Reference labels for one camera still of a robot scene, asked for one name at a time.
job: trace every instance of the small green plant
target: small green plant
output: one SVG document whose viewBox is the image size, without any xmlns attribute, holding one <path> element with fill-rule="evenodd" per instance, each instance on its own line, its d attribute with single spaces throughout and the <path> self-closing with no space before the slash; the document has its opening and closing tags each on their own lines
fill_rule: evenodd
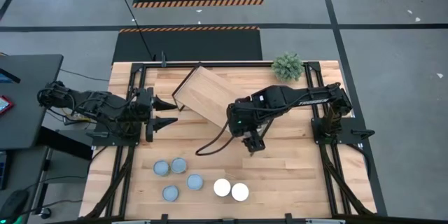
<svg viewBox="0 0 448 224">
<path fill-rule="evenodd" d="M 300 74 L 305 70 L 302 60 L 295 52 L 285 52 L 284 55 L 278 56 L 272 63 L 271 68 L 281 82 L 288 82 L 293 79 L 298 81 Z"/>
</svg>

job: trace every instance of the wooden table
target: wooden table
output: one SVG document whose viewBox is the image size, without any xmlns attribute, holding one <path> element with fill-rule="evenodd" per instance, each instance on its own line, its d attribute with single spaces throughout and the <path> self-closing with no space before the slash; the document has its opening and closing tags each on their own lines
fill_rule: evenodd
<svg viewBox="0 0 448 224">
<path fill-rule="evenodd" d="M 325 85 L 344 82 L 337 61 L 320 63 Z M 108 91 L 125 97 L 131 65 L 131 62 L 113 65 Z M 146 73 L 146 87 L 154 87 L 155 94 L 173 103 L 172 92 L 190 70 L 151 68 Z M 248 93 L 280 84 L 268 67 L 209 70 Z M 306 88 L 305 75 L 290 86 Z M 178 122 L 155 133 L 153 143 L 147 143 L 142 135 L 141 144 L 135 149 L 125 219 L 160 219 L 161 214 L 169 214 L 170 219 L 284 218 L 285 213 L 292 213 L 294 218 L 330 217 L 319 147 L 313 142 L 310 106 L 294 108 L 277 118 L 265 136 L 266 149 L 253 157 L 241 141 L 233 141 L 215 155 L 197 157 L 195 151 L 213 139 L 220 128 L 188 108 L 182 112 L 156 112 L 156 115 L 177 117 Z M 230 134 L 225 132 L 212 150 L 229 137 Z M 108 188 L 115 153 L 116 148 L 109 147 L 92 163 L 80 216 L 88 213 Z M 363 156 L 347 146 L 340 146 L 339 153 L 347 184 L 369 210 L 375 211 Z M 155 161 L 163 159 L 170 162 L 176 157 L 187 160 L 188 171 L 185 174 L 154 175 L 152 167 Z M 187 188 L 189 174 L 200 174 L 204 178 L 204 187 L 200 191 Z M 220 178 L 226 178 L 232 184 L 245 183 L 250 190 L 248 199 L 237 202 L 231 196 L 215 196 L 213 184 Z M 336 183 L 333 184 L 338 209 L 342 213 L 339 189 Z M 168 185 L 175 185 L 180 190 L 175 202 L 166 202 L 162 198 L 162 189 Z M 113 214 L 118 212 L 120 189 L 117 192 Z"/>
</svg>

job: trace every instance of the concrete floor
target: concrete floor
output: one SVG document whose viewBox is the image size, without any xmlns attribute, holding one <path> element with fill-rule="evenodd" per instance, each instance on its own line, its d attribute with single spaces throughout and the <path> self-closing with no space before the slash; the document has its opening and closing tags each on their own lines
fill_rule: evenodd
<svg viewBox="0 0 448 224">
<path fill-rule="evenodd" d="M 332 0 L 340 24 L 448 22 L 445 0 Z M 314 23 L 330 24 L 324 0 L 265 0 L 262 6 L 134 10 L 140 25 Z M 133 25 L 123 0 L 12 0 L 2 27 Z M 368 128 L 379 181 L 390 216 L 447 219 L 448 30 L 342 30 L 342 39 Z M 296 51 L 304 60 L 339 60 L 331 29 L 262 29 L 263 58 Z M 117 31 L 0 32 L 0 51 L 60 53 L 63 69 L 108 78 Z M 59 79 L 79 90 L 105 90 L 106 82 L 67 73 Z M 44 125 L 65 127 L 50 116 Z M 80 199 L 83 184 L 52 185 L 46 202 Z M 80 204 L 52 207 L 73 220 Z"/>
</svg>

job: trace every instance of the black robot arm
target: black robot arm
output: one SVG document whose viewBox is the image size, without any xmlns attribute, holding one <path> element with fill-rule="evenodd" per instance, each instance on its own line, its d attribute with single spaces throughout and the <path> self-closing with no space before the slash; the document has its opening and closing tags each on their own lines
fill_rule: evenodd
<svg viewBox="0 0 448 224">
<path fill-rule="evenodd" d="M 176 106 L 153 96 L 153 89 L 134 89 L 129 100 L 110 92 L 79 92 L 64 86 L 61 81 L 49 83 L 37 94 L 40 105 L 50 109 L 68 108 L 106 126 L 109 134 L 121 139 L 140 135 L 136 124 L 146 124 L 146 140 L 153 140 L 153 131 L 176 122 L 177 118 L 152 118 L 156 111 L 175 109 Z"/>
<path fill-rule="evenodd" d="M 294 107 L 326 103 L 330 105 L 330 109 L 323 119 L 321 130 L 323 134 L 336 135 L 341 130 L 340 118 L 352 109 L 347 94 L 340 88 L 340 83 L 297 90 L 282 85 L 266 87 L 250 97 L 229 104 L 229 129 L 234 137 L 245 136 L 243 142 L 251 153 L 261 151 L 265 149 L 263 138 L 258 134 L 262 125 Z"/>
</svg>

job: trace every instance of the black cable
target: black cable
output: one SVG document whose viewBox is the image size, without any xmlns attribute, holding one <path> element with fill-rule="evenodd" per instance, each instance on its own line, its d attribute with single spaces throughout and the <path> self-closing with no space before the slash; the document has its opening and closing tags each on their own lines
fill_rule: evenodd
<svg viewBox="0 0 448 224">
<path fill-rule="evenodd" d="M 53 202 L 53 203 L 49 203 L 49 204 L 43 205 L 41 207 L 36 207 L 35 209 L 31 209 L 31 210 L 28 210 L 28 211 L 23 211 L 22 213 L 19 213 L 18 215 L 8 216 L 6 218 L 0 217 L 0 219 L 8 220 L 10 218 L 18 217 L 18 216 L 21 216 L 23 214 L 29 214 L 29 213 L 31 213 L 31 212 L 33 212 L 35 210 L 39 210 L 39 209 L 42 209 L 42 208 L 45 208 L 45 207 L 51 207 L 51 206 L 54 206 L 54 205 L 59 204 L 59 203 L 64 203 L 64 202 L 78 203 L 78 202 L 82 202 L 82 201 L 83 201 L 82 199 L 79 199 L 79 200 L 63 199 L 63 200 L 59 200 L 59 201 L 56 201 L 56 202 Z"/>
<path fill-rule="evenodd" d="M 65 118 L 65 119 L 67 119 L 67 120 L 69 120 L 69 121 L 71 121 L 71 122 L 88 123 L 88 121 L 84 121 L 84 120 L 73 120 L 73 119 L 70 119 L 70 118 L 68 118 L 67 116 L 62 115 L 61 113 L 58 113 L 58 112 L 54 111 L 52 108 L 48 108 L 48 111 L 51 111 L 51 112 L 55 113 L 55 114 L 58 115 L 58 116 L 62 116 L 63 118 Z"/>
<path fill-rule="evenodd" d="M 49 87 L 47 87 L 47 88 L 43 88 L 43 89 L 39 90 L 39 92 L 37 92 L 37 101 L 39 102 L 40 105 L 45 106 L 45 104 L 41 101 L 41 95 L 42 95 L 43 92 L 45 92 L 45 91 L 47 91 L 47 90 L 51 90 L 51 91 L 54 91 L 54 92 L 58 92 L 58 93 L 63 94 L 63 95 L 68 95 L 68 96 L 70 97 L 70 99 L 71 99 L 71 110 L 74 109 L 74 107 L 75 107 L 75 98 L 73 97 L 73 95 L 71 95 L 71 94 L 66 94 L 66 93 L 63 92 L 63 91 L 55 90 L 55 89 L 53 89 L 53 88 L 49 88 Z"/>
<path fill-rule="evenodd" d="M 82 74 L 80 74 L 80 73 L 75 73 L 75 72 L 72 72 L 72 71 L 67 71 L 67 70 L 64 70 L 64 69 L 60 69 L 60 70 L 63 71 L 63 72 L 69 73 L 69 74 L 74 74 L 74 75 L 81 76 L 81 77 L 84 77 L 84 78 L 88 78 L 88 79 L 90 79 L 90 80 L 94 80 L 94 81 L 107 81 L 107 82 L 109 82 L 109 80 L 106 80 L 106 79 L 93 78 L 93 77 L 89 77 L 89 76 L 82 75 Z"/>
<path fill-rule="evenodd" d="M 100 154 L 102 153 L 104 150 L 106 150 L 108 146 L 103 147 L 101 150 L 99 150 L 91 159 L 90 164 L 92 164 L 93 160 Z M 54 178 L 46 178 L 43 179 L 37 183 L 33 183 L 31 185 L 28 185 L 24 190 L 28 190 L 33 186 L 37 186 L 38 184 L 42 183 L 42 182 L 46 182 L 46 181 L 50 181 L 50 180 L 55 180 L 55 179 L 66 179 L 66 178 L 76 178 L 76 179 L 85 179 L 87 178 L 87 176 L 58 176 L 58 177 L 54 177 Z"/>
<path fill-rule="evenodd" d="M 45 113 L 47 113 L 48 115 L 52 116 L 54 119 L 60 121 L 61 123 L 64 122 L 62 119 L 57 118 L 56 115 L 53 115 L 52 113 L 49 113 L 48 111 L 45 111 Z"/>
<path fill-rule="evenodd" d="M 71 114 L 73 115 L 75 113 L 76 109 L 78 109 L 84 103 L 86 103 L 86 102 L 93 102 L 93 101 L 101 101 L 101 102 L 103 102 L 103 99 L 100 99 L 100 98 L 85 99 L 84 101 L 82 101 L 78 105 L 76 105 L 74 109 L 71 110 Z"/>
<path fill-rule="evenodd" d="M 365 166 L 367 169 L 367 177 L 370 179 L 370 160 L 369 157 L 367 156 L 367 153 L 362 148 L 357 147 L 356 144 L 348 143 L 347 145 L 352 149 L 358 151 L 359 153 L 363 154 L 365 160 Z"/>
<path fill-rule="evenodd" d="M 97 152 L 97 154 L 93 155 L 92 160 L 90 162 L 92 162 L 100 153 L 102 153 L 104 150 L 106 150 L 107 146 L 103 147 L 101 150 L 99 150 Z"/>
<path fill-rule="evenodd" d="M 218 136 L 215 137 L 215 139 L 211 140 L 208 144 L 204 145 L 203 147 L 199 148 L 196 150 L 195 154 L 198 156 L 205 156 L 205 155 L 213 155 L 215 153 L 218 153 L 220 151 L 222 151 L 225 147 L 227 147 L 230 142 L 234 139 L 234 137 L 232 136 L 223 146 L 221 146 L 219 149 L 211 151 L 209 153 L 200 153 L 200 151 L 203 151 L 205 148 L 209 147 L 210 145 L 214 144 L 220 137 L 221 135 L 224 133 L 225 128 L 229 125 L 229 121 L 225 122 L 224 127 L 222 128 L 222 130 L 219 132 Z"/>
<path fill-rule="evenodd" d="M 37 183 L 28 185 L 24 190 L 28 190 L 28 189 L 30 189 L 31 187 L 33 187 L 33 186 L 37 186 L 38 184 L 40 184 L 40 183 L 42 183 L 42 182 L 46 182 L 46 181 L 50 181 L 50 180 L 55 180 L 55 179 L 65 179 L 65 178 L 85 179 L 86 176 L 83 176 L 83 177 L 82 177 L 82 176 L 59 176 L 59 177 L 54 177 L 54 178 L 46 178 L 46 179 L 41 180 L 41 181 L 39 181 L 39 182 L 37 182 Z"/>
<path fill-rule="evenodd" d="M 121 105 L 121 106 L 116 107 L 116 106 L 112 106 L 112 104 L 110 104 L 110 103 L 108 103 L 108 102 L 104 102 L 104 103 L 105 103 L 105 105 L 110 106 L 112 109 L 122 109 L 122 108 L 124 108 L 124 107 L 130 105 L 131 102 L 132 102 L 132 100 L 133 100 L 133 98 L 135 98 L 135 97 L 137 96 L 137 93 L 135 92 L 135 90 L 136 90 L 136 88 L 133 89 L 134 94 L 132 94 L 131 98 L 129 98 L 129 99 L 128 99 L 123 105 Z"/>
<path fill-rule="evenodd" d="M 141 33 L 139 23 L 137 22 L 137 19 L 135 18 L 134 14 L 133 14 L 133 12 L 132 12 L 132 10 L 131 10 L 130 5 L 127 3 L 127 0 L 125 0 L 125 3 L 126 3 L 126 7 L 127 7 L 127 9 L 128 9 L 129 12 L 131 13 L 132 18 L 134 19 L 134 22 L 135 22 L 135 25 L 136 25 L 137 29 L 139 30 L 139 34 L 140 34 L 141 40 L 143 41 L 143 44 L 145 45 L 146 51 L 147 51 L 148 54 L 149 54 L 149 58 L 150 58 L 151 60 L 154 61 L 154 60 L 155 60 L 155 56 L 153 57 L 153 54 L 152 54 L 151 51 L 149 50 L 149 47 L 148 47 L 148 45 L 146 44 L 145 38 L 143 37 L 143 34 Z"/>
</svg>

